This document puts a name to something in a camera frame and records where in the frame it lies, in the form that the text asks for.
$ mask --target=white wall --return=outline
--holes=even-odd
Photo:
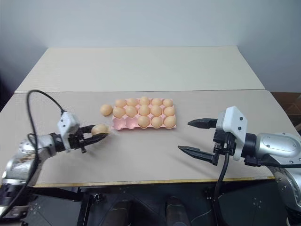
[[[0,1],[11,90],[47,47],[238,45],[268,90],[301,92],[300,0]]]

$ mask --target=egg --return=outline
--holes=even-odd
[[[152,113],[154,116],[159,116],[162,114],[162,109],[158,105],[154,105],[151,107],[150,113]]]
[[[123,108],[120,108],[120,107],[115,107],[113,109],[113,115],[116,117],[116,118],[122,118],[123,115],[126,114],[126,111],[123,109]]]
[[[165,107],[171,107],[172,105],[174,105],[174,102],[171,100],[171,99],[164,99],[162,104],[165,106]]]
[[[160,126],[162,126],[163,120],[161,117],[153,117],[151,120],[151,124],[155,129],[158,129],[160,128]]]
[[[150,113],[150,108],[147,105],[141,105],[139,108],[139,114],[147,116]]]
[[[149,105],[150,100],[147,97],[141,97],[140,100],[139,100],[139,104],[140,105]]]
[[[126,108],[126,114],[127,116],[133,118],[135,115],[137,115],[137,108],[133,107],[133,106],[128,106]]]
[[[159,98],[153,98],[153,100],[151,101],[151,105],[162,105],[162,100]]]
[[[140,117],[138,118],[138,125],[139,125],[141,128],[146,128],[149,124],[150,124],[150,119],[149,119],[149,117],[146,117],[146,116],[140,116]]]
[[[175,126],[175,117],[174,116],[168,116],[164,119],[164,125],[166,128],[170,129]]]
[[[138,100],[135,98],[129,98],[127,99],[127,106],[137,106],[138,105]]]
[[[103,115],[103,116],[108,116],[109,114],[111,114],[113,111],[113,108],[111,105],[102,105],[100,107],[100,113]]]
[[[125,99],[115,100],[115,106],[116,107],[124,107],[125,105],[127,105],[127,102],[126,102]]]
[[[166,116],[173,116],[174,115],[174,107],[167,107],[163,111],[164,115]]]
[[[92,135],[96,135],[96,134],[100,134],[100,133],[110,133],[110,128],[106,125],[98,124],[98,125],[95,125],[91,129],[91,134]]]

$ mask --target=black cable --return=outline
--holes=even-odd
[[[222,225],[219,225],[219,226],[228,226],[228,224],[224,221],[224,219],[222,217],[221,207],[220,207],[220,203],[219,203],[218,198],[219,198],[219,195],[220,195],[222,180],[224,179],[224,176],[226,174],[226,170],[228,168],[229,157],[230,157],[230,154],[225,153],[224,165],[222,166],[222,171],[221,171],[220,177],[218,178],[218,181],[216,182],[215,190],[214,190],[214,197],[213,197],[214,214],[215,214],[216,223],[217,224],[218,223],[222,224]]]
[[[36,128],[34,126],[34,122],[32,119],[32,113],[30,110],[30,103],[29,103],[29,99],[30,99],[30,95],[31,93],[36,92],[36,93],[40,93],[45,95],[46,97],[48,97],[50,100],[52,100],[61,110],[61,114],[63,114],[65,112],[65,110],[59,105],[59,103],[54,100],[50,95],[48,95],[47,93],[44,93],[41,90],[38,89],[33,89],[30,90],[27,95],[26,95],[26,106],[27,106],[27,113],[28,113],[28,117],[29,117],[29,121],[32,127],[32,131],[33,133],[30,133],[27,135],[27,138],[29,140],[29,142],[31,143],[31,145],[34,147],[34,153],[35,153],[35,157],[34,157],[34,162],[33,162],[33,168],[29,174],[29,177],[26,180],[26,183],[22,186],[22,188],[19,190],[18,194],[14,197],[14,199],[10,202],[10,204],[6,207],[6,209],[2,212],[2,214],[0,215],[0,219],[2,219],[7,213],[9,213],[11,211],[11,209],[14,207],[17,199],[20,197],[20,195],[23,193],[24,189],[26,188],[26,186],[28,186],[30,180],[32,179],[34,173],[36,172],[38,166],[39,166],[39,153],[38,153],[38,136],[37,136],[37,132],[36,132]]]

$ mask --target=wooden board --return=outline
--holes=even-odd
[[[17,92],[264,89],[236,46],[49,48]]]
[[[197,129],[187,122],[197,118],[217,117],[218,112],[236,105],[249,120],[248,132],[289,132],[297,135],[280,105],[266,90],[183,91],[183,92],[59,92],[51,94],[67,111],[75,113],[82,126],[110,124],[110,117],[99,114],[102,104],[116,98],[172,98],[176,107],[177,128],[134,129],[112,131],[98,144],[70,153],[58,153],[48,159],[37,186],[90,186],[137,183],[172,183],[215,181],[221,171],[182,153],[177,146],[189,145],[213,151],[214,129]],[[31,101],[34,121],[39,134],[57,132],[60,112],[43,96]],[[0,170],[16,153],[20,141],[30,133],[25,108],[25,94],[14,94],[0,113]],[[243,160],[231,158],[227,180],[263,179],[272,174],[266,167],[245,166]]]

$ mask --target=egg tray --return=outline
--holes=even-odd
[[[138,101],[138,105],[136,106],[136,108],[137,108],[138,114],[136,114],[133,118],[131,118],[131,117],[129,117],[129,116],[127,116],[127,115],[125,114],[125,115],[122,116],[122,118],[120,118],[120,119],[119,119],[119,118],[116,118],[116,117],[113,115],[113,117],[112,117],[112,121],[113,121],[112,128],[113,128],[113,129],[121,130],[121,129],[135,129],[135,128],[142,128],[142,127],[140,127],[139,124],[138,124],[138,118],[141,116],[141,115],[139,114],[139,108],[140,108],[141,105],[139,105],[139,99],[137,99],[137,101]],[[160,105],[159,107],[162,109],[162,114],[161,114],[159,117],[162,118],[163,123],[164,123],[164,119],[165,119],[167,116],[163,114],[163,111],[164,111],[164,109],[165,109],[166,107],[165,107],[164,105]],[[145,127],[145,129],[146,129],[146,128],[149,128],[149,127],[153,128],[153,126],[152,126],[152,124],[151,124],[151,119],[152,119],[153,117],[155,117],[155,116],[154,116],[153,114],[150,113],[150,114],[147,115],[147,117],[150,119],[150,124],[149,124],[147,127]],[[165,126],[164,124],[162,124],[162,126],[160,126],[160,128],[166,128],[166,126]]]

